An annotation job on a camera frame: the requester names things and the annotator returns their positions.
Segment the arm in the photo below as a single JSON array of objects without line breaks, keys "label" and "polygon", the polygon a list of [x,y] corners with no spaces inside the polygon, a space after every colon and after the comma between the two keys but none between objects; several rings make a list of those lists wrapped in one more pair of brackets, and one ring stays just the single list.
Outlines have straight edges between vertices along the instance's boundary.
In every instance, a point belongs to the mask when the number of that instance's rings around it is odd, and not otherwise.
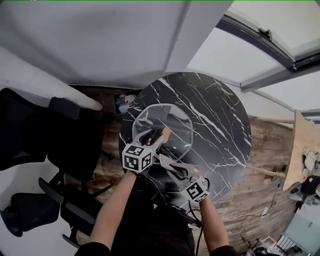
[{"label": "arm", "polygon": [[136,178],[130,170],[126,171],[123,179],[99,211],[89,242],[104,244],[111,250]]},{"label": "arm", "polygon": [[229,245],[226,228],[217,214],[210,196],[200,202],[200,210],[204,239],[209,253],[216,248]]}]

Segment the floor plank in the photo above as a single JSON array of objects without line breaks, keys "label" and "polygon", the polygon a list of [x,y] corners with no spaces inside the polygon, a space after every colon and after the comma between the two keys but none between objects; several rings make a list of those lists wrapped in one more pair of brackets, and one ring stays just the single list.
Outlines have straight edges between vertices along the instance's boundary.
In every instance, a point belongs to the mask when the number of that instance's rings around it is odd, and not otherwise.
[{"label": "floor plank", "polygon": [[[102,155],[100,156],[94,173],[94,180],[88,183],[89,191],[95,192],[107,186],[111,180],[115,180],[116,184],[118,184],[124,175],[120,165],[118,149],[121,118],[113,114],[113,94],[118,94],[121,91],[85,87],[78,87],[78,90],[103,104],[101,118],[105,120],[106,124],[102,148],[115,156],[112,161],[108,161]],[[292,151],[292,130],[275,123],[259,121],[253,118],[250,119],[250,125],[252,147],[248,163],[254,167],[271,171],[275,166],[280,168],[284,164],[288,164]],[[67,177],[66,180],[76,186],[80,185],[71,177]],[[239,215],[255,213],[264,207],[270,208],[277,189],[277,186],[271,182],[271,177],[246,168],[241,180],[238,181],[233,189],[214,203],[220,215],[223,211],[226,211],[222,220],[228,233],[229,243],[238,252],[244,252],[247,248],[242,237],[246,242],[251,241],[252,244],[255,243],[256,239],[262,239],[268,235],[277,240],[281,232],[288,226],[295,209],[295,203],[287,198],[288,191],[280,191],[276,194],[274,198],[276,203],[263,220],[254,216],[246,218],[241,216],[233,219]],[[112,191],[113,189],[110,189],[100,195],[98,200],[105,202]],[[254,215],[259,216],[261,212],[259,211]],[[195,243],[197,243],[200,230],[193,230],[193,234]],[[88,239],[80,232],[77,237],[81,244]],[[203,237],[200,241],[198,255],[209,255]]]}]

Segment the wooden board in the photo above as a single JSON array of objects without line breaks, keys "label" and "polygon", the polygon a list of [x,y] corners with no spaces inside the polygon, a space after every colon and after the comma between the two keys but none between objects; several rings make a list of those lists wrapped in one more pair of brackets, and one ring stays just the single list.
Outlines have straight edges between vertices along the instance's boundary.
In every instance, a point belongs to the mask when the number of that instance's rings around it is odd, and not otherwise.
[{"label": "wooden board", "polygon": [[[105,88],[86,88],[80,91],[89,97],[102,102],[103,116],[112,116],[111,104],[108,100],[112,98],[112,90]],[[284,164],[288,164],[292,150],[293,130],[271,122],[259,121],[253,118],[250,119],[250,125],[252,147],[248,164],[270,171],[273,170],[274,166],[281,167]],[[118,154],[118,133],[120,127],[121,121],[119,119],[112,119],[105,125],[102,147],[107,152],[113,153],[115,159],[109,162],[104,156],[100,156],[94,180],[88,183],[89,191],[91,193],[107,186],[111,179],[115,179],[118,183],[123,176]],[[67,180],[76,186],[80,185],[76,180],[70,177]],[[227,211],[223,217],[230,220],[222,220],[227,230],[229,243],[234,246],[238,252],[242,253],[247,249],[240,234],[247,242],[251,241],[251,243],[254,244],[256,239],[262,239],[268,235],[277,240],[281,232],[284,232],[287,228],[294,215],[295,202],[287,198],[289,194],[288,191],[281,191],[275,196],[275,207],[270,210],[263,221],[260,221],[260,218],[258,217],[247,217],[243,222],[240,232],[234,231],[234,229],[240,228],[244,217],[242,216],[231,220],[232,218],[247,213],[254,213],[264,207],[270,207],[276,190],[277,187],[272,185],[269,176],[265,176],[247,168],[244,171],[242,178],[237,182],[233,189],[214,203],[220,215],[223,210]],[[105,202],[112,191],[113,189],[100,195],[98,200],[102,203]],[[199,233],[199,229],[193,230],[196,244]],[[78,232],[77,238],[80,244],[84,244],[88,240],[88,237],[81,232]],[[200,241],[198,255],[209,255],[203,237]]]},{"label": "wooden board", "polygon": [[295,182],[302,183],[308,177],[308,173],[303,173],[303,151],[320,151],[320,130],[315,127],[312,121],[307,121],[297,110],[294,118],[293,147],[283,190],[287,190]]}]

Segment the round table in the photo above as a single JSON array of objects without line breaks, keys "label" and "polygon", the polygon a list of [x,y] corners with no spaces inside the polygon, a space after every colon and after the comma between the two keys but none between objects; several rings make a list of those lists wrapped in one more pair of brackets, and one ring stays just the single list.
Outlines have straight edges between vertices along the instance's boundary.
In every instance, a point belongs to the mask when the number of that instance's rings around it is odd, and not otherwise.
[{"label": "round table", "polygon": [[[242,176],[251,149],[251,128],[244,106],[223,82],[201,73],[180,72],[164,76],[134,99],[123,116],[119,153],[131,143],[132,126],[142,110],[154,104],[179,107],[192,121],[193,142],[181,162],[195,166],[210,180],[214,202]],[[177,193],[161,166],[153,165],[135,188],[146,191],[154,204],[187,208],[187,199]]]}]

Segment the power outlet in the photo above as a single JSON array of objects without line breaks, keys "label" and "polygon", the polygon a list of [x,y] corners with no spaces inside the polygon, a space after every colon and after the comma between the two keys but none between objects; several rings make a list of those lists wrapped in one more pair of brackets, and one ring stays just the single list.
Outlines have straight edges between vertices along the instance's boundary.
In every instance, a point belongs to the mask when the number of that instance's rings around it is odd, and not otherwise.
[{"label": "power outlet", "polygon": [[263,209],[262,214],[261,214],[261,218],[260,218],[261,220],[263,220],[265,218],[265,216],[267,215],[267,212],[268,212],[268,207],[265,207]]}]

